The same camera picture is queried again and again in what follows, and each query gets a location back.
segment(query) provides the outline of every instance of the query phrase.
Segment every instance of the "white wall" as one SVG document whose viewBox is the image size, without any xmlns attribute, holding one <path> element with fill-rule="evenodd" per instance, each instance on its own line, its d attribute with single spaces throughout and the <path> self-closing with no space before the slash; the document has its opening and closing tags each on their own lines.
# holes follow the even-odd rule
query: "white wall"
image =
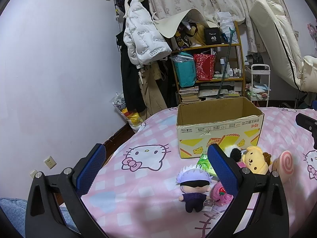
<svg viewBox="0 0 317 238">
<path fill-rule="evenodd" d="M 308 7 L 305 0 L 284 0 L 294 30 L 299 31 L 298 44 L 301 49 L 302 57 L 305 55 L 315 55 L 314 41 L 310 37 L 307 29 L 307 24 L 312 23 L 316 25 L 316 19 L 312 11 Z M 248 52 L 247 36 L 245 28 L 239 28 L 240 33 L 242 32 L 241 41 L 243 44 L 243 54 L 246 55 Z M 271 65 L 268 53 L 262 53 L 264 63 Z M 277 76 L 274 71 L 271 72 L 271 89 L 270 100 L 295 100 L 297 90 Z"/>
<path fill-rule="evenodd" d="M 0 197 L 26 199 L 33 169 L 73 167 L 125 124 L 109 102 L 122 91 L 118 31 L 109 1 L 9 2 L 0 16 Z"/>
</svg>

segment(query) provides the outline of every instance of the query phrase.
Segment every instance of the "pink plush toy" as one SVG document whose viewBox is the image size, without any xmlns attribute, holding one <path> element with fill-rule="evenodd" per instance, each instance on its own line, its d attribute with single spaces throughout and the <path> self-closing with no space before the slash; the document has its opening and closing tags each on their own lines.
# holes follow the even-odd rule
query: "pink plush toy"
<svg viewBox="0 0 317 238">
<path fill-rule="evenodd" d="M 217 182 L 213 187 L 210 197 L 214 200 L 215 205 L 217 206 L 229 204 L 233 199 L 232 195 L 226 193 L 226 190 L 222 186 L 221 182 Z"/>
</svg>

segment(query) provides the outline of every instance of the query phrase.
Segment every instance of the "bed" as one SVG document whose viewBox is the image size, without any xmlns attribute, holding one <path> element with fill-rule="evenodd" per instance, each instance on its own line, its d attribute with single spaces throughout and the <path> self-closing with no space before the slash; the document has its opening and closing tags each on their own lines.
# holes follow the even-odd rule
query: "bed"
<svg viewBox="0 0 317 238">
<path fill-rule="evenodd" d="M 291 151 L 294 159 L 294 174 L 283 185 L 292 236 L 317 201 L 317 151 L 310 132 L 297 126 L 295 117 L 300 112 L 316 119 L 317 112 L 275 107 L 261 110 L 265 119 L 258 146 L 272 155 L 272 161 L 284 150 Z M 139 132 L 115 151 L 88 194 L 82 196 L 110 237 L 204 237 L 218 221 L 210 212 L 187 213 L 184 203 L 178 201 L 182 192 L 176 175 L 198 158 L 180 158 L 176 115 L 177 108 L 169 108 L 147 119 Z M 254 194 L 237 231 L 246 226 L 256 198 Z"/>
</svg>

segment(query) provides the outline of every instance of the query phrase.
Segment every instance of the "white chair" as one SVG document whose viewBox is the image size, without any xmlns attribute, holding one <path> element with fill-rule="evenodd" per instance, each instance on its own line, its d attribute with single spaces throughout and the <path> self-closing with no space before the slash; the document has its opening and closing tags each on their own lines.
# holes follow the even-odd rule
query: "white chair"
<svg viewBox="0 0 317 238">
<path fill-rule="evenodd" d="M 317 92 L 317 58 L 302 58 L 279 0 L 256 0 L 249 12 L 272 62 L 272 69 L 299 92 Z"/>
</svg>

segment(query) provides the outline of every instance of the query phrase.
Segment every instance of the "red gift bag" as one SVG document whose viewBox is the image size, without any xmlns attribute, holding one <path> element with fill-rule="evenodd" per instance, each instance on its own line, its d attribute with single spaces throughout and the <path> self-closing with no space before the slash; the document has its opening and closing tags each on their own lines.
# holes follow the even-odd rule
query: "red gift bag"
<svg viewBox="0 0 317 238">
<path fill-rule="evenodd" d="M 196 75 L 199 81 L 209 81 L 215 73 L 215 55 L 194 54 Z"/>
</svg>

